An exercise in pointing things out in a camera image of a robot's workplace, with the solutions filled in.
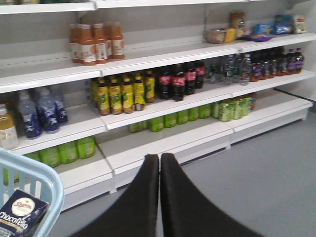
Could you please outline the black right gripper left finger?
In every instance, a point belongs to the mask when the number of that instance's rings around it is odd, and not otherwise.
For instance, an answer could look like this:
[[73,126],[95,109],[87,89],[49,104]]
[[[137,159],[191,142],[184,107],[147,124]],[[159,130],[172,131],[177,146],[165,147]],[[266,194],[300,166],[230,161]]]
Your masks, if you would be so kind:
[[158,215],[159,158],[145,155],[123,194],[74,237],[155,237]]

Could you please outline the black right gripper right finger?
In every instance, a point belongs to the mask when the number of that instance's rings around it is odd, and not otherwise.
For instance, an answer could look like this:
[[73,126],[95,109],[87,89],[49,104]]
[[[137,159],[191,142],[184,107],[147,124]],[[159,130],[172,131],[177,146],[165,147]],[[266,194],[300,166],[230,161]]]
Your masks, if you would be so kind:
[[260,236],[208,200],[172,153],[161,155],[160,204],[166,237]]

